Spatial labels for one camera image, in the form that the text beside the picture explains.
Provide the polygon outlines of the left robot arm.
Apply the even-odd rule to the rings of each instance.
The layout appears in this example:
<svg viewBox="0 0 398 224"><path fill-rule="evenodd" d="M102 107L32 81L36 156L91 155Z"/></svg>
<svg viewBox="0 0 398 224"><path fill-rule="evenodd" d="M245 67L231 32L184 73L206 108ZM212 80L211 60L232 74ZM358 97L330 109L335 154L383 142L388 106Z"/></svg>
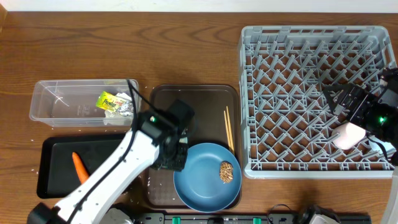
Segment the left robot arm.
<svg viewBox="0 0 398 224"><path fill-rule="evenodd" d="M99 223L131 182L148 167L181 171L188 151L186 130L195 112L175 100L167 110L134 113L131 128L114 152L53 208L39 203L28 223Z"/></svg>

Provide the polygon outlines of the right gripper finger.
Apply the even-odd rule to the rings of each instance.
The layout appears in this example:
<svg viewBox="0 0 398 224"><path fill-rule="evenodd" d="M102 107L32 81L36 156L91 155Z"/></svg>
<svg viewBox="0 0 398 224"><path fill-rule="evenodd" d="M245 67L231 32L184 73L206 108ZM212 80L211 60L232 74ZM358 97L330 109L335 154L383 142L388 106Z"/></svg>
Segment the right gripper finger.
<svg viewBox="0 0 398 224"><path fill-rule="evenodd" d="M352 89L354 87L356 87L356 85L352 84L352 83L330 85L330 86L324 87L323 92L324 93L328 93L328 92L337 93L339 91L350 90L350 89Z"/></svg>
<svg viewBox="0 0 398 224"><path fill-rule="evenodd" d="M328 103L329 109L333 114L341 114L344 108L340 105L340 95L343 93L343 90L323 90L323 95L326 98L326 102Z"/></svg>

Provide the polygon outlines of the pink cup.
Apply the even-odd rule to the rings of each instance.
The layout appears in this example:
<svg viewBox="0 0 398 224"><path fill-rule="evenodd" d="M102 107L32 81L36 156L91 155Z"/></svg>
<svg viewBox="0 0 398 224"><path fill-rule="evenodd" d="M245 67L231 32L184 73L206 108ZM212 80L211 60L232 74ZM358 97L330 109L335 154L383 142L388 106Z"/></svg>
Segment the pink cup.
<svg viewBox="0 0 398 224"><path fill-rule="evenodd" d="M366 135L366 130L353 124L346 123L332 131L332 135L338 135L333 144L342 150L348 150L359 143Z"/></svg>

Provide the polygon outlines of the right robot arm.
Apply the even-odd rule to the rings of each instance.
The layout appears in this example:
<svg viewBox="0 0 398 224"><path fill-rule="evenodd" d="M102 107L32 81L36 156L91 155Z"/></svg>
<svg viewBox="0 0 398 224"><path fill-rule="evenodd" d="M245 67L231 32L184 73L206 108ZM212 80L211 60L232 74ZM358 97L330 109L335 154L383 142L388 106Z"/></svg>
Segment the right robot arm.
<svg viewBox="0 0 398 224"><path fill-rule="evenodd" d="M397 149L397 69L385 68L380 74L378 95L354 84L332 85L323 90L326 102L333 114L343 110L349 113L346 120L376 137L376 143L385 159L394 166L392 186L381 222L397 223L397 153L387 155L383 142Z"/></svg>

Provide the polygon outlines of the blue plate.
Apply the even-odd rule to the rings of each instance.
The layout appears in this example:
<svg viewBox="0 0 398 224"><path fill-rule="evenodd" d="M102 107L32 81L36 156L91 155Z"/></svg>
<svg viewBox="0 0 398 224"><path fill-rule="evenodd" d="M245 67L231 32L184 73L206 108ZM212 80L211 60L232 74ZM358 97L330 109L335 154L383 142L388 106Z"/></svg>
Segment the blue plate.
<svg viewBox="0 0 398 224"><path fill-rule="evenodd" d="M232 165L232 180L220 177L223 162ZM200 143L188 149L181 172L174 172L174 187L181 201L191 209L212 213L229 207L241 190L242 173L237 158L225 147Z"/></svg>

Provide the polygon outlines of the light blue cup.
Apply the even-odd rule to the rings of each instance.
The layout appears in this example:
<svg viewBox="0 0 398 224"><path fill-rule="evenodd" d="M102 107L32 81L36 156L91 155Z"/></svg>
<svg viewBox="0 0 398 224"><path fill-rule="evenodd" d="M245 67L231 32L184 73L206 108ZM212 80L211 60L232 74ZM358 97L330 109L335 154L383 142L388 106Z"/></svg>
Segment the light blue cup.
<svg viewBox="0 0 398 224"><path fill-rule="evenodd" d="M371 149L372 149L373 151L378 151L380 154L382 154L381 148L379 147L378 144L376 144L377 142L380 143L380 144L382 144L382 145L384 146L384 148L385 148L385 150L386 150L388 156L389 156L390 154L393 154L393 153L396 152L395 147L394 147L391 143L381 141L381 140L379 140L378 138L375 138L374 136L371 136L371 137L370 137L370 140L369 140L369 145L370 145L370 147L371 147Z"/></svg>

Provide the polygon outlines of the orange carrot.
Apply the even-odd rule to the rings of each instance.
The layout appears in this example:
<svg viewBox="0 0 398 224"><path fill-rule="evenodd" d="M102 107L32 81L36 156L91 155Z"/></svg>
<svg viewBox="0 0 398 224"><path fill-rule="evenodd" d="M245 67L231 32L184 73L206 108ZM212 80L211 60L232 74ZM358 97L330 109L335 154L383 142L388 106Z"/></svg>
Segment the orange carrot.
<svg viewBox="0 0 398 224"><path fill-rule="evenodd" d="M75 152L72 153L72 160L75 166L75 171L78 176L78 179L81 184L84 184L88 180L90 175L87 172L83 164L83 161L81 160L80 156L77 153Z"/></svg>

